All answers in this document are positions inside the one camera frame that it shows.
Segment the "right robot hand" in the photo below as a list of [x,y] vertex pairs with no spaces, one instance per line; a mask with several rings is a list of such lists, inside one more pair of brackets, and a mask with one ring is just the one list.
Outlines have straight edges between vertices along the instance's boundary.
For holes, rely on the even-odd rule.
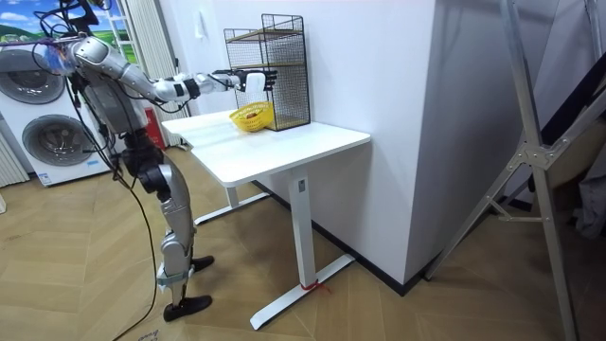
[[240,80],[238,90],[245,93],[272,91],[276,84],[275,70],[235,70],[234,75]]

